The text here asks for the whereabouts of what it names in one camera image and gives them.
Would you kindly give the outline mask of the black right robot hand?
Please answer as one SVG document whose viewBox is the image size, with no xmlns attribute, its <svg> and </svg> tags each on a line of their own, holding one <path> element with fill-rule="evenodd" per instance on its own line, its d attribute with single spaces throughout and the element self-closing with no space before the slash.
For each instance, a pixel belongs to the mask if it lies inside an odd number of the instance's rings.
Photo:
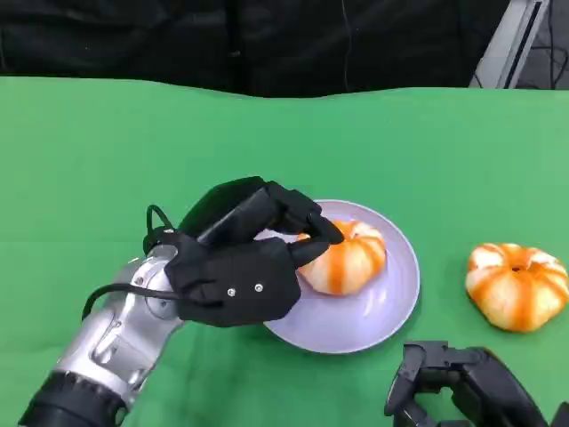
<svg viewBox="0 0 569 427">
<path fill-rule="evenodd" d="M 415 399 L 447 388 L 464 415 L 434 420 Z M 384 415 L 395 426 L 546 426 L 533 398 L 487 348 L 456 349 L 444 341 L 406 342 Z"/>
</svg>

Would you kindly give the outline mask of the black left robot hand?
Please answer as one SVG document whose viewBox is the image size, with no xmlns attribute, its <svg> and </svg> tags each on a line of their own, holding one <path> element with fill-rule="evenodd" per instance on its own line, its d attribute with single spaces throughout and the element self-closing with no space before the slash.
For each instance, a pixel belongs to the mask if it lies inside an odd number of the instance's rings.
<svg viewBox="0 0 569 427">
<path fill-rule="evenodd" d="M 228 181 L 210 189 L 178 228 L 210 248 L 245 244 L 264 230 L 305 236 L 285 245 L 297 268 L 344 240 L 314 200 L 259 176 Z"/>
</svg>

